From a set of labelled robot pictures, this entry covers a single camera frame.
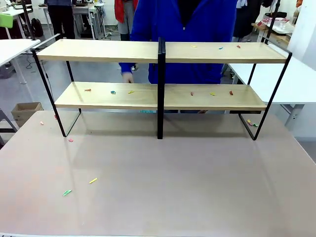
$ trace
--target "hand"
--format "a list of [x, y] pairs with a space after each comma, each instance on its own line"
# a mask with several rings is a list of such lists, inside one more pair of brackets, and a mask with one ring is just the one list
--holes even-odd
[[132, 73], [123, 73], [122, 77], [123, 77], [123, 83], [134, 83]]

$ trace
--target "gray pants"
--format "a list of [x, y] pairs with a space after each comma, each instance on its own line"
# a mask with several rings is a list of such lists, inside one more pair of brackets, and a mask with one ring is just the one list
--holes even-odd
[[118, 23], [118, 32], [122, 35], [132, 33], [134, 21], [133, 1], [123, 1], [124, 6], [124, 23]]

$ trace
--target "yellow stick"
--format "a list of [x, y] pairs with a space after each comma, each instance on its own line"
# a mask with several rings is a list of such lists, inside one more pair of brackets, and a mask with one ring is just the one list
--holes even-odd
[[95, 178], [94, 180], [91, 180], [89, 183], [92, 184], [94, 181], [96, 181], [98, 178]]

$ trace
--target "bag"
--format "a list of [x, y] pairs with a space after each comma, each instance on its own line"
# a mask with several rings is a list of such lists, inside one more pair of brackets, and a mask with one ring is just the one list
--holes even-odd
[[42, 37], [44, 35], [43, 28], [39, 19], [33, 18], [31, 21], [31, 25], [35, 37]]

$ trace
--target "cardboard box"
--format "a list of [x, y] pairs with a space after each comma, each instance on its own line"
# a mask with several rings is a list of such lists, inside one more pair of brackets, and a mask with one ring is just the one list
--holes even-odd
[[11, 113], [18, 126], [22, 127], [36, 111], [40, 110], [44, 110], [40, 102], [19, 103], [15, 105]]

